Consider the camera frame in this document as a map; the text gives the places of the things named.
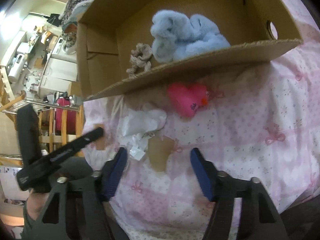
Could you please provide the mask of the person's left hand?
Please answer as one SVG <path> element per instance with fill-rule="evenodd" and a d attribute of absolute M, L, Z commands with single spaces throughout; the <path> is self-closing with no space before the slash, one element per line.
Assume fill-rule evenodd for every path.
<path fill-rule="evenodd" d="M 26 203 L 26 210 L 28 216 L 32 220 L 37 220 L 39 217 L 43 207 L 46 204 L 46 201 L 49 197 L 49 193 L 39 193 L 35 190 L 31 190 L 29 193 L 29 197 Z"/>

